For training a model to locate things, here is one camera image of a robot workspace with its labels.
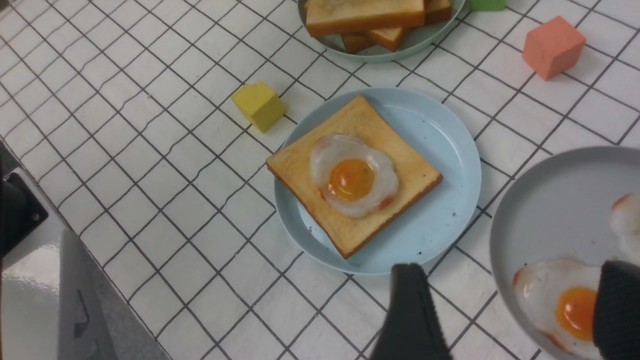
green bowl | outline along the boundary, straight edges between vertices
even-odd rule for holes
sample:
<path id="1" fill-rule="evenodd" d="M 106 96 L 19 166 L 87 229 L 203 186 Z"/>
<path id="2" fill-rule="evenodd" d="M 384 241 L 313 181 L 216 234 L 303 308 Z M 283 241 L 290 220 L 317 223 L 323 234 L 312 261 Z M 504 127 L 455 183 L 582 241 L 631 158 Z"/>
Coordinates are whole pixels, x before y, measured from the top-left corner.
<path id="1" fill-rule="evenodd" d="M 303 24 L 307 23 L 307 15 L 304 7 L 307 0 L 298 1 L 298 12 Z M 366 63 L 383 63 L 387 61 L 400 60 L 407 58 L 413 54 L 417 54 L 425 50 L 433 42 L 440 40 L 455 24 L 456 18 L 462 11 L 466 0 L 451 0 L 453 6 L 452 17 L 447 22 L 439 22 L 429 26 L 416 28 L 409 33 L 400 48 L 392 53 L 391 51 L 381 47 L 374 46 L 357 54 L 349 54 L 345 52 L 344 45 L 340 35 L 330 35 L 327 37 L 314 38 L 320 44 L 323 44 L 329 51 L 340 54 L 352 60 L 364 61 Z"/>

plate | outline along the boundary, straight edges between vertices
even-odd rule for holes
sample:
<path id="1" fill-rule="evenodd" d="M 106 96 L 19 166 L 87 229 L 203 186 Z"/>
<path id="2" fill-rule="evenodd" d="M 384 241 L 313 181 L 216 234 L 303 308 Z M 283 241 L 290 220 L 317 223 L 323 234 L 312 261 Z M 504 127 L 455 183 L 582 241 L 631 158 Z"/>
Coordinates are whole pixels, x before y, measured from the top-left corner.
<path id="1" fill-rule="evenodd" d="M 348 260 L 278 180 L 276 208 L 287 232 L 318 261 L 351 274 L 388 274 L 394 264 L 422 264 L 433 259 L 462 233 L 480 194 L 480 158 L 474 139 L 446 106 L 398 88 L 367 88 L 325 102 L 298 124 L 284 146 L 330 118 L 358 94 L 364 94 L 380 116 L 442 173 L 444 180 Z"/>
<path id="2" fill-rule="evenodd" d="M 527 321 L 513 293 L 513 276 L 526 263 L 571 258 L 602 266 L 624 259 L 609 229 L 613 203 L 640 192 L 640 151 L 591 147 L 553 156 L 522 175 L 493 217 L 492 273 L 519 326 L 558 360 L 578 360 L 555 347 Z"/>
<path id="3" fill-rule="evenodd" d="M 466 2 L 467 0 L 451 0 L 453 10 L 449 21 L 443 21 L 438 24 L 413 29 L 400 45 L 400 48 L 394 53 L 382 46 L 374 46 L 357 54 L 348 54 L 344 52 L 344 45 L 342 45 L 340 35 L 331 35 L 313 39 L 318 41 L 320 44 L 323 44 L 329 51 L 356 61 L 364 61 L 366 63 L 383 63 L 400 60 L 417 54 L 422 50 L 425 50 L 432 43 L 440 41 L 454 26 L 456 23 L 456 17 L 460 14 L 460 11 L 462 11 Z M 303 24 L 307 23 L 307 15 L 304 11 L 306 3 L 306 0 L 298 1 L 298 11 Z"/>

gray plate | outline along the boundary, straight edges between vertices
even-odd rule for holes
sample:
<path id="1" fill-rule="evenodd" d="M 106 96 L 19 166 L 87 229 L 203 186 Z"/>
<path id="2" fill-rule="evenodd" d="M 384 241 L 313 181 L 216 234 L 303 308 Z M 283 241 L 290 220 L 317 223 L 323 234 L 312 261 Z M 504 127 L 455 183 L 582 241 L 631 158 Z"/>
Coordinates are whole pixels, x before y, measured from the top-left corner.
<path id="1" fill-rule="evenodd" d="M 577 360 L 527 321 L 513 293 L 526 263 L 571 258 L 600 266 L 624 259 L 609 229 L 611 205 L 640 192 L 640 150 L 591 147 L 532 167 L 505 194 L 493 218 L 491 266 L 498 291 L 522 329 L 558 360 Z"/>

light blue plate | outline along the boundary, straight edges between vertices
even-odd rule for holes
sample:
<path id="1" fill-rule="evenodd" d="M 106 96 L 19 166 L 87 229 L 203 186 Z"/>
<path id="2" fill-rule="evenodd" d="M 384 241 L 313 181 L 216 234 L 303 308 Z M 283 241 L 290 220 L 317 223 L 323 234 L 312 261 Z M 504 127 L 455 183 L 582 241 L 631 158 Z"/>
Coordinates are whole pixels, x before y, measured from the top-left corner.
<path id="1" fill-rule="evenodd" d="M 298 124 L 283 146 L 320 125 L 358 94 L 364 94 L 389 125 L 442 173 L 442 183 L 348 260 L 278 180 L 276 208 L 287 232 L 318 261 L 351 274 L 388 274 L 394 264 L 422 264 L 435 258 L 460 236 L 480 195 L 480 157 L 474 139 L 446 106 L 398 88 L 368 88 L 327 101 Z"/>

orange cube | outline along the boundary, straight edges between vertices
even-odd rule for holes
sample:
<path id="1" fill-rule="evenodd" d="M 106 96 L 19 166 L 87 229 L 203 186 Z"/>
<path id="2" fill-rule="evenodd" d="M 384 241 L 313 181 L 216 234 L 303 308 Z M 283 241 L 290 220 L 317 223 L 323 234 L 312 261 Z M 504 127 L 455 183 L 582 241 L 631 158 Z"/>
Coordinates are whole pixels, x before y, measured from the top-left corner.
<path id="1" fill-rule="evenodd" d="M 522 58 L 544 80 L 572 68 L 587 39 L 561 16 L 527 34 Z"/>

